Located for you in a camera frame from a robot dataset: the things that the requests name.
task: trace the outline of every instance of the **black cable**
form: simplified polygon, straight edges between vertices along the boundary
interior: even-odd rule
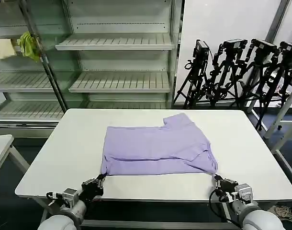
[[[249,201],[244,200],[244,199],[242,199],[242,198],[240,198],[240,197],[237,197],[237,199],[240,200],[240,201],[243,201],[245,204],[249,204],[249,203],[250,203]]]
[[[242,227],[240,226],[240,224],[237,223],[236,221],[233,221],[233,220],[228,219],[228,218],[226,218],[226,217],[220,216],[217,212],[214,211],[214,209],[213,209],[213,207],[212,207],[212,203],[211,203],[211,198],[212,198],[212,196],[213,196],[214,193],[215,193],[215,190],[213,190],[213,191],[211,192],[210,197],[209,197],[209,207],[210,207],[211,211],[212,211],[217,217],[219,217],[219,218],[221,218],[221,219],[224,219],[225,221],[230,221],[230,222],[233,223],[235,226],[237,226],[238,228],[242,229]]]

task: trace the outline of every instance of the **empty shelf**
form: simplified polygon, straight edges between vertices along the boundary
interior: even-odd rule
[[[61,89],[67,81],[59,82]],[[0,92],[54,92],[45,72],[0,72]]]
[[[58,102],[5,101],[0,106],[0,120],[57,121],[63,116]]]
[[[166,72],[83,72],[70,92],[169,92]]]
[[[163,102],[90,102],[90,109],[166,109]]]
[[[170,50],[168,33],[159,34],[73,34],[56,45],[57,50]]]

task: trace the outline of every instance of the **cable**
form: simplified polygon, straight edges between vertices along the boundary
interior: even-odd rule
[[[213,55],[212,55],[211,49],[210,49],[209,46],[208,46],[208,48],[209,48],[209,51],[210,51],[210,54],[211,54],[211,58],[212,58],[212,62],[213,62]]]
[[[226,217],[222,217],[222,216],[220,216],[217,212],[214,211],[214,209],[213,209],[213,207],[212,207],[212,203],[211,203],[211,198],[212,198],[212,196],[213,196],[214,193],[215,193],[215,190],[213,190],[213,191],[211,192],[210,197],[209,197],[209,207],[210,207],[211,211],[212,211],[217,217],[219,217],[219,218],[221,218],[221,219],[224,219],[225,221],[230,221],[230,222],[233,223],[235,226],[237,226],[238,228],[242,229],[242,227],[241,227],[241,226],[239,225],[239,223],[237,223],[236,221],[233,221],[233,220],[228,219],[228,218],[226,218]]]

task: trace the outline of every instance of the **folded shirt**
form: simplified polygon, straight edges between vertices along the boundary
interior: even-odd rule
[[[162,127],[111,127],[104,140],[101,173],[160,175],[217,172],[206,136],[184,114]]]

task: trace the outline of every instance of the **black camera on tripod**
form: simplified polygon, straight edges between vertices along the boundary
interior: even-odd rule
[[[208,66],[209,51],[210,49],[204,41],[196,40],[196,46],[193,51],[193,62],[188,60],[188,63],[184,67],[185,69],[190,70],[190,72],[181,88],[178,90],[177,96],[174,100],[175,103],[178,97],[182,95],[185,98],[183,109],[192,109],[201,96],[203,78],[207,81],[205,72]],[[187,95],[185,95],[182,91],[188,81],[190,82],[190,87]]]

